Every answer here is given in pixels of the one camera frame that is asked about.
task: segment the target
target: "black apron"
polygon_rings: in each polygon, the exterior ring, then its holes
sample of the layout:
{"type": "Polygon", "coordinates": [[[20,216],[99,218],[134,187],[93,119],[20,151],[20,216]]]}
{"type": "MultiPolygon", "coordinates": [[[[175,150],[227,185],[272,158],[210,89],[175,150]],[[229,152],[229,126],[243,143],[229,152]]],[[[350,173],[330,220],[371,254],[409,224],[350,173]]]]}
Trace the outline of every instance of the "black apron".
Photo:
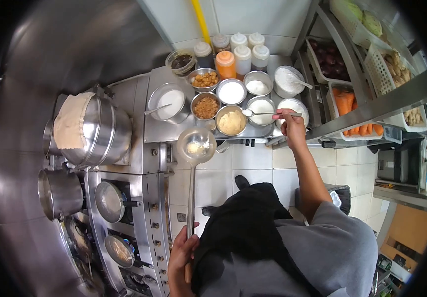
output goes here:
{"type": "Polygon", "coordinates": [[[312,297],[322,297],[288,253],[275,226],[277,219],[292,217],[280,203],[273,185],[267,182],[242,189],[218,207],[207,221],[194,252],[193,293],[198,295],[205,284],[202,273],[197,271],[202,259],[214,252],[226,258],[234,253],[247,260],[272,259],[312,297]]]}

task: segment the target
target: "metal spoon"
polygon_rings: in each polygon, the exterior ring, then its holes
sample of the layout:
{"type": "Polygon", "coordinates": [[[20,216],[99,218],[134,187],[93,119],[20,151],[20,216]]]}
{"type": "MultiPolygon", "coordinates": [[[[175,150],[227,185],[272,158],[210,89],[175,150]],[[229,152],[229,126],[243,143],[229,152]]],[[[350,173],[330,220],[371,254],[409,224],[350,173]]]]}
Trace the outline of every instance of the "metal spoon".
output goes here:
{"type": "MultiPolygon", "coordinates": [[[[278,113],[254,113],[251,109],[244,109],[241,111],[245,116],[251,117],[251,116],[258,116],[258,115],[281,115],[278,113]]],[[[290,113],[291,116],[302,116],[302,113],[290,113]]]]}
{"type": "Polygon", "coordinates": [[[144,114],[145,115],[150,115],[151,113],[153,113],[154,111],[158,111],[158,110],[160,110],[161,108],[164,108],[164,107],[168,107],[168,106],[171,106],[172,105],[172,103],[169,103],[169,104],[167,104],[167,105],[164,105],[164,106],[161,106],[161,107],[158,107],[158,108],[154,108],[154,109],[151,109],[151,110],[146,110],[145,112],[144,112],[144,114]]]}

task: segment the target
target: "white squeeze bottle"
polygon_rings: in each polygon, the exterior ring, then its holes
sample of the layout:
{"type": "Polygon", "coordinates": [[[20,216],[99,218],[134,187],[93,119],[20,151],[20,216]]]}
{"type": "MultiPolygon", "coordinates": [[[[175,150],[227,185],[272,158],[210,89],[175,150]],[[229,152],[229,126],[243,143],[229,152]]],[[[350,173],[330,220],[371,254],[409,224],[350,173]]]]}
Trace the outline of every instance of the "white squeeze bottle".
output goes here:
{"type": "Polygon", "coordinates": [[[240,45],[247,45],[248,41],[246,36],[238,32],[230,37],[230,46],[232,48],[231,52],[234,52],[235,48],[240,45]]]}
{"type": "Polygon", "coordinates": [[[265,38],[262,34],[256,32],[248,36],[248,47],[250,49],[253,49],[255,45],[264,45],[264,44],[265,44],[265,38]]]}
{"type": "Polygon", "coordinates": [[[237,79],[243,81],[245,74],[252,70],[252,51],[246,45],[237,46],[234,50],[237,79]]]}
{"type": "Polygon", "coordinates": [[[252,70],[261,70],[266,72],[269,59],[270,50],[264,45],[255,45],[252,50],[252,70]]]}

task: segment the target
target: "metal shelf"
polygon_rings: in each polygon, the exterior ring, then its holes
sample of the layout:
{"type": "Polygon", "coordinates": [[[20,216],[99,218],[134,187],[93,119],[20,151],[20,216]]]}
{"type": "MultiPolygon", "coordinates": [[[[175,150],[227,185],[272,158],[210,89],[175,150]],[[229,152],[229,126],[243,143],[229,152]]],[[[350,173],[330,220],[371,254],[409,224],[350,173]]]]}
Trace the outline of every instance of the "metal shelf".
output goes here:
{"type": "MultiPolygon", "coordinates": [[[[306,15],[305,23],[300,31],[299,38],[291,56],[292,61],[294,63],[298,60],[301,65],[301,71],[305,74],[306,81],[312,84],[311,82],[313,81],[313,78],[308,65],[309,59],[301,50],[304,49],[303,46],[305,39],[312,29],[312,24],[316,20],[317,16],[319,16],[329,30],[339,52],[341,53],[353,84],[354,93],[359,107],[346,115],[330,121],[328,121],[328,117],[326,117],[326,122],[320,123],[320,111],[319,104],[316,100],[316,92],[315,89],[309,90],[305,95],[304,102],[310,112],[310,115],[315,116],[315,118],[314,122],[312,122],[311,119],[313,116],[310,116],[310,122],[314,123],[314,125],[311,125],[312,129],[306,133],[307,140],[327,138],[327,136],[338,134],[350,128],[371,122],[378,122],[382,124],[380,121],[384,118],[398,115],[413,107],[418,107],[427,103],[427,70],[415,76],[403,86],[396,88],[383,96],[377,97],[374,88],[368,84],[368,82],[371,81],[370,75],[361,66],[366,54],[364,49],[352,42],[342,25],[329,11],[329,7],[320,2],[322,1],[313,0],[311,3],[306,15]]],[[[326,101],[323,94],[324,90],[320,89],[320,91],[323,101],[326,101]]],[[[280,148],[284,145],[285,144],[278,144],[273,146],[273,148],[280,148]]]]}

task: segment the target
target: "person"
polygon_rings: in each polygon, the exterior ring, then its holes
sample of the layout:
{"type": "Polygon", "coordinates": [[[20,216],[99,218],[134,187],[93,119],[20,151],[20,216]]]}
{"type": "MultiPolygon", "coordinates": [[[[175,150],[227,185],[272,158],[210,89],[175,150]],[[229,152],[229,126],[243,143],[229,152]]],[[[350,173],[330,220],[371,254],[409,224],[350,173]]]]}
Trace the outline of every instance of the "person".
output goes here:
{"type": "Polygon", "coordinates": [[[377,262],[372,229],[333,203],[308,150],[302,117],[278,109],[296,160],[300,205],[309,222],[295,220],[270,183],[240,189],[210,215],[200,238],[175,238],[168,265],[171,297],[190,296],[368,296],[377,262]],[[186,265],[192,279],[186,279],[186,265]]]}

